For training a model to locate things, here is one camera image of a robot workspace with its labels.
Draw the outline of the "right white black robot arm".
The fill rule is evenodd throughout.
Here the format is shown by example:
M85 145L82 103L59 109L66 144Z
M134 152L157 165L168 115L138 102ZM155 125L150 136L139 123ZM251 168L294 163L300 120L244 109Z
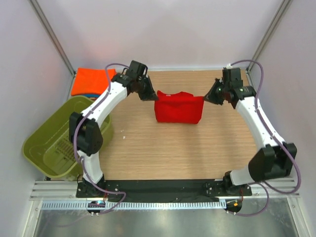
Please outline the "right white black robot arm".
M289 176L297 154L294 143L287 143L274 129L256 95L252 86L243 84L241 69L227 65L222 69L222 77L215 79L203 98L215 105L231 104L244 119L256 144L257 152L248 165L225 173L222 189L230 196L244 185Z

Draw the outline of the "red t shirt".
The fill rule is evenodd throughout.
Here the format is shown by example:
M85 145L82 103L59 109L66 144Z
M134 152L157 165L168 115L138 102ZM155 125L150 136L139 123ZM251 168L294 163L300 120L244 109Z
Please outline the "red t shirt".
M157 91L158 100L154 103L157 122L197 124L201 120L204 100L188 92L166 94Z

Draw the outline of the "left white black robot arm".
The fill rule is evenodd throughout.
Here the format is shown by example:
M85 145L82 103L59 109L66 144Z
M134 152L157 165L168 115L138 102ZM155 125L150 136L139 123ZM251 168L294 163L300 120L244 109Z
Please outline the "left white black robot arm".
M111 111L131 93L142 101L156 101L158 96L148 76L148 67L135 60L112 78L106 75L106 90L82 112L73 112L69 118L69 140L75 160L83 169L82 187L88 197L108 194L100 167L99 151L103 145L101 125Z

